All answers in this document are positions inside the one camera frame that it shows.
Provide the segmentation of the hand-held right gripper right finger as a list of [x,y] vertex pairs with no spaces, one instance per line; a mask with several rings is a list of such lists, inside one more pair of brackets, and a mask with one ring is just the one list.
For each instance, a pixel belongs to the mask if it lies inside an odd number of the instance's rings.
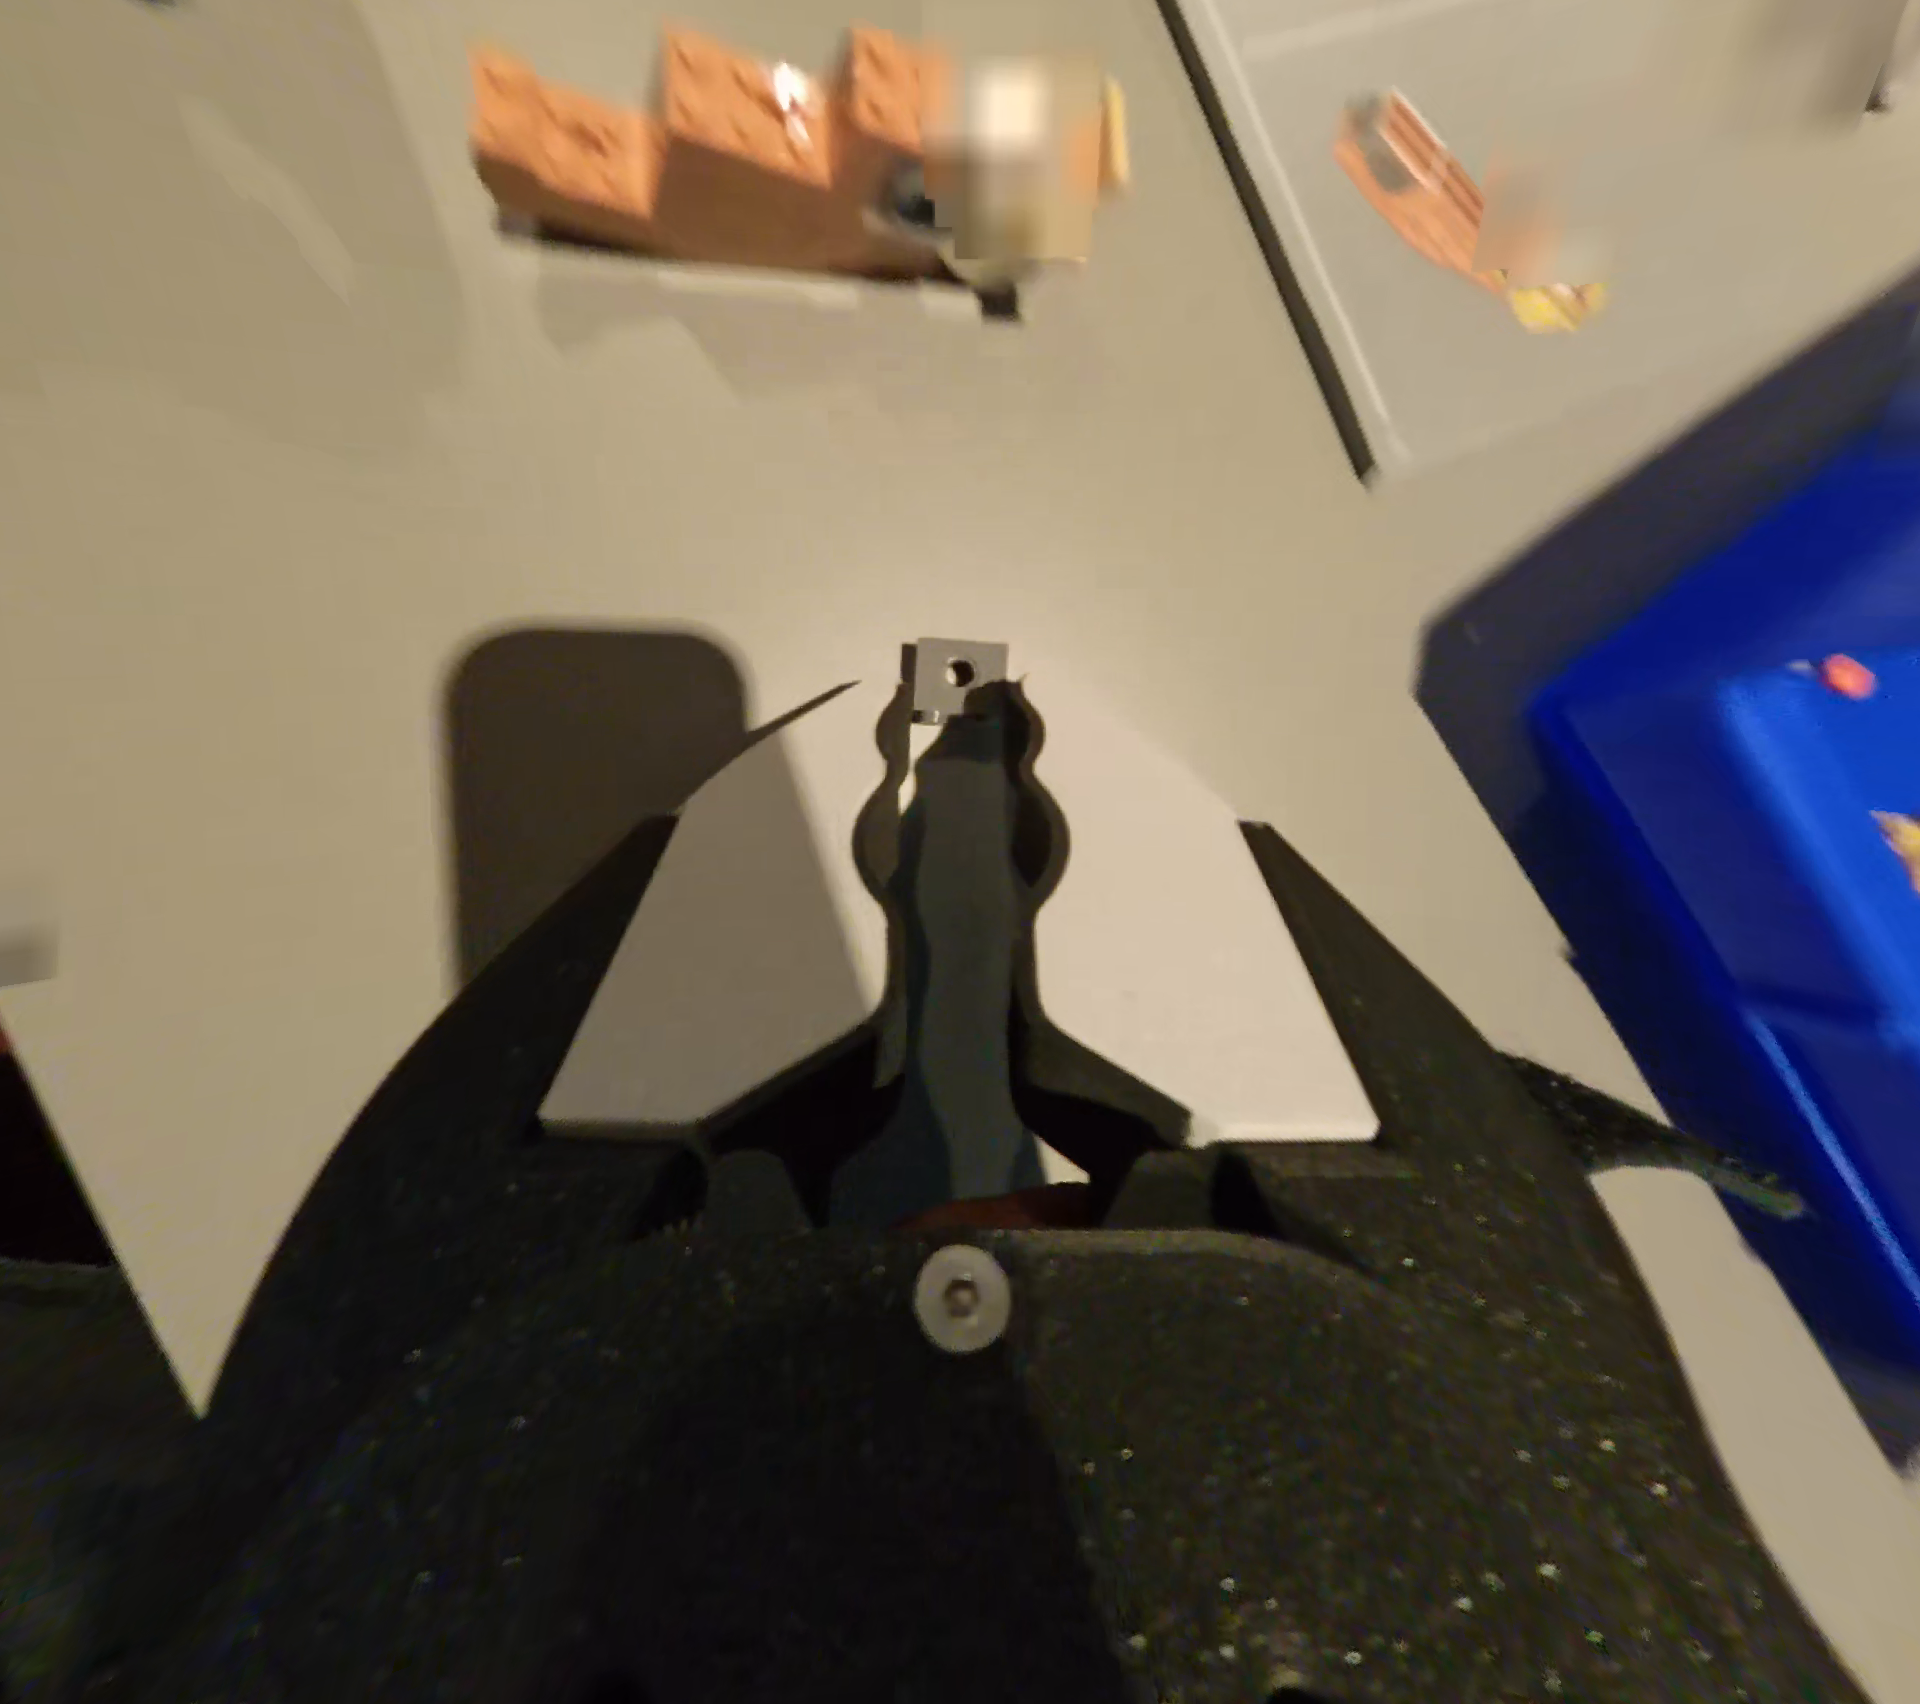
[[1024,1007],[1173,1145],[1371,1146],[1380,1117],[1234,807],[1072,677],[1010,685]]

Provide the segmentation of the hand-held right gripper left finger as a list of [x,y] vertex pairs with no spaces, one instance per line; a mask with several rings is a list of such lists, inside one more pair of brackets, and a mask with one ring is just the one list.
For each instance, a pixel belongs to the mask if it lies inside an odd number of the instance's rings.
[[893,985],[887,876],[859,832],[899,822],[897,680],[830,691],[677,811],[540,1105],[564,1139],[690,1133],[866,1030]]

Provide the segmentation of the small grey toy brick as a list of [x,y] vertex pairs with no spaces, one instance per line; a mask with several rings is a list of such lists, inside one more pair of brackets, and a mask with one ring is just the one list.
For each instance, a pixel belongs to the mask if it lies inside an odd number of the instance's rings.
[[921,637],[901,654],[901,685],[915,729],[948,729],[986,715],[1006,685],[1004,643]]

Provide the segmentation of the orange toy brick model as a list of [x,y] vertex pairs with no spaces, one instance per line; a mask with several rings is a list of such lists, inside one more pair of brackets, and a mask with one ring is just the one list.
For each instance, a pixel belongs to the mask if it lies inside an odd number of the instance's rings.
[[672,28],[619,103],[491,46],[468,150],[497,220],[667,266],[946,286],[1019,317],[1134,184],[1128,101],[1077,57],[852,26],[828,71]]

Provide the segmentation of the beige desk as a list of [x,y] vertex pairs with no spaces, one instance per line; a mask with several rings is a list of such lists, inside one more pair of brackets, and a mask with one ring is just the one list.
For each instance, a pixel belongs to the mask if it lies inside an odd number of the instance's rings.
[[642,76],[921,0],[3,0],[11,1033],[187,1404],[451,990],[451,691],[517,633],[690,639],[769,719],[895,637],[1007,637],[1282,826],[1494,1038],[1645,1101],[1413,699],[1428,621],[1747,364],[1366,483],[1154,0],[1038,0],[1136,184],[1014,336],[669,290],[501,240],[466,52]]

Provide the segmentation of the blue plastic bin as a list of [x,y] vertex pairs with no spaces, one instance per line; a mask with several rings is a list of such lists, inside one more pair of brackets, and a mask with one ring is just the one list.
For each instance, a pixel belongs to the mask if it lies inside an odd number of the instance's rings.
[[[1825,692],[1819,658],[1878,677]],[[1916,271],[1428,624],[1413,697],[1747,1246],[1916,1373]]]

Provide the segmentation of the grey building instruction booklet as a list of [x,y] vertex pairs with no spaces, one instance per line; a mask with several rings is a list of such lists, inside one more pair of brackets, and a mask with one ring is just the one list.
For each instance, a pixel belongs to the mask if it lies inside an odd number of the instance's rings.
[[1916,274],[1916,0],[1155,0],[1357,476]]

